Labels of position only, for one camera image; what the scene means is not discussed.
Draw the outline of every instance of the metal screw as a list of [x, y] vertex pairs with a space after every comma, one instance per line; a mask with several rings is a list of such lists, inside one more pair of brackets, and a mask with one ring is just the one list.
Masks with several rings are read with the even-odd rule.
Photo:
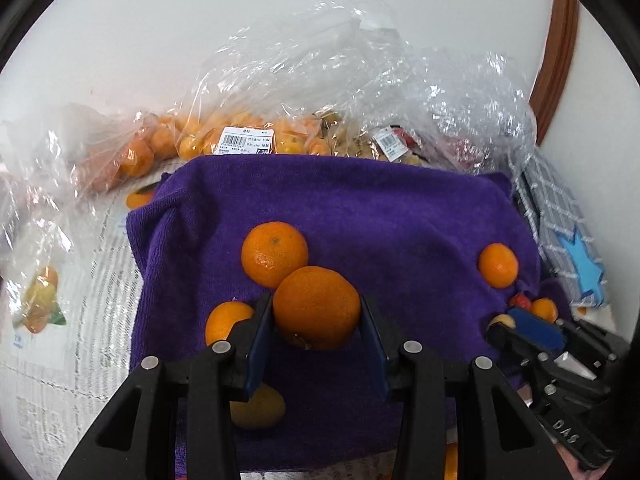
[[151, 370], [158, 366], [159, 359], [155, 355], [148, 355], [140, 363], [145, 370]]
[[481, 355], [476, 357], [476, 366], [481, 370], [488, 370], [494, 365], [494, 363], [488, 357]]
[[211, 347], [211, 349], [216, 353], [216, 354], [226, 354], [227, 352], [229, 352], [229, 350], [231, 350], [231, 343], [229, 341], [216, 341], [215, 343], [213, 343], [213, 346]]
[[405, 352], [409, 352], [409, 354], [419, 354], [422, 352], [422, 345], [413, 340], [405, 341], [402, 348], [404, 348]]

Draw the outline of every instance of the white price tag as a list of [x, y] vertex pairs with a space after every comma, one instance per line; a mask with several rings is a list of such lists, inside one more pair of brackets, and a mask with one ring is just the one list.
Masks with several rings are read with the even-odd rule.
[[238, 153], [269, 153], [273, 142], [273, 130], [254, 130], [227, 126], [222, 130], [214, 155]]
[[389, 126], [376, 133], [373, 136], [373, 140], [380, 146], [380, 149], [386, 155], [386, 158], [389, 159], [389, 162], [393, 162], [396, 158], [403, 156], [409, 151], [409, 148], [404, 145], [402, 140], [398, 138]]

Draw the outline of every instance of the purple towel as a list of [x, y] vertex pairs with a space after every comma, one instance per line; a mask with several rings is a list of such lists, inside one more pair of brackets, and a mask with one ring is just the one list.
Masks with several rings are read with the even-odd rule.
[[[516, 288], [535, 295], [538, 250], [502, 174], [476, 177], [354, 158], [202, 156], [165, 177], [151, 204], [127, 218], [144, 287], [131, 367], [204, 348], [219, 303], [264, 292], [242, 271], [240, 249], [257, 224], [284, 221], [309, 246], [309, 264], [340, 272], [407, 337], [438, 355], [495, 357], [487, 322]], [[518, 284], [495, 290], [476, 270], [490, 243], [520, 261]], [[287, 403], [271, 430], [238, 431], [243, 470], [307, 469], [393, 449], [401, 410], [377, 397], [359, 336], [337, 351], [305, 352], [277, 334], [264, 382]], [[184, 449], [177, 450], [184, 473]]]

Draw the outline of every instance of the barcode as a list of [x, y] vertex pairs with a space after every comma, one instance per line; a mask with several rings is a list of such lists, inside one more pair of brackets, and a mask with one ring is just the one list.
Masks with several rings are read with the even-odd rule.
[[380, 137], [379, 140], [382, 142], [383, 148], [390, 148], [396, 143], [394, 134], [385, 135], [384, 137]]
[[227, 146], [233, 146], [237, 148], [242, 148], [246, 143], [246, 137], [239, 135], [229, 135], [226, 134], [225, 138], [222, 139], [222, 144], [226, 144]]

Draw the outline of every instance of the triangular cutout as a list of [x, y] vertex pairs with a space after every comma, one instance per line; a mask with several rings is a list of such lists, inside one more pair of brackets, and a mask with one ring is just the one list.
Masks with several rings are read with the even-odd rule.
[[520, 420], [518, 413], [500, 388], [494, 386], [491, 389], [491, 397], [494, 402], [495, 418], [498, 423], [500, 447], [504, 451], [532, 447], [535, 444], [533, 435], [529, 433], [526, 425]]
[[136, 425], [138, 406], [142, 390], [134, 388], [124, 402], [118, 407], [112, 419], [98, 436], [97, 444], [120, 451], [128, 451], [133, 440], [133, 428]]

